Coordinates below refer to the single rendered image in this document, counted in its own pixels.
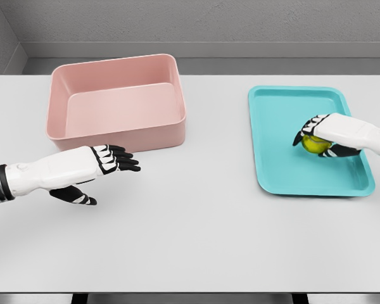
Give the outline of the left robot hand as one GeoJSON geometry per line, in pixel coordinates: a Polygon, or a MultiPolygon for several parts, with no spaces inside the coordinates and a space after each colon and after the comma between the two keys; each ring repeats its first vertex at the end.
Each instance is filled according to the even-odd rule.
{"type": "Polygon", "coordinates": [[[77,184],[93,181],[117,171],[138,172],[139,162],[125,148],[116,145],[82,146],[40,160],[40,188],[59,200],[78,205],[96,205],[77,184]]]}

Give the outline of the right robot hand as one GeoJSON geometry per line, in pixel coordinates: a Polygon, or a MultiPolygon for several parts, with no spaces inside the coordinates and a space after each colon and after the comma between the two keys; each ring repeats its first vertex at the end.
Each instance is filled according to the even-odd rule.
{"type": "Polygon", "coordinates": [[[370,124],[339,113],[317,115],[308,120],[298,131],[293,146],[301,143],[304,136],[315,136],[331,142],[331,146],[316,154],[322,158],[357,156],[364,148],[363,130],[370,124]]]}

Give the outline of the yellow-green tennis ball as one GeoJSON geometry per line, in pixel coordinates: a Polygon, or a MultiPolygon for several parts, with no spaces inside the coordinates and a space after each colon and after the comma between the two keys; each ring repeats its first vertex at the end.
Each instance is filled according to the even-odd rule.
{"type": "Polygon", "coordinates": [[[304,135],[301,140],[303,148],[309,153],[321,154],[327,151],[333,143],[316,136],[304,135]]]}

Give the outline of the blue rectangular tray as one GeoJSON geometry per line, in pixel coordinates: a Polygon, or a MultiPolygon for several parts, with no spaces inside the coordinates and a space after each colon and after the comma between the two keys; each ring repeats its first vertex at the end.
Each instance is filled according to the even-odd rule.
{"type": "Polygon", "coordinates": [[[318,114],[350,114],[344,95],[331,87],[258,85],[248,93],[259,185],[269,193],[361,197],[375,181],[365,153],[321,158],[293,146],[303,124],[318,114]]]}

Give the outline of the pink rectangular basket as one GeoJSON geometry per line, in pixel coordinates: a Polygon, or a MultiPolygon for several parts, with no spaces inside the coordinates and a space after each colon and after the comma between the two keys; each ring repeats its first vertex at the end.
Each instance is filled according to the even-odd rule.
{"type": "Polygon", "coordinates": [[[181,145],[186,106],[176,59],[151,54],[59,66],[51,74],[46,134],[61,151],[181,145]]]}

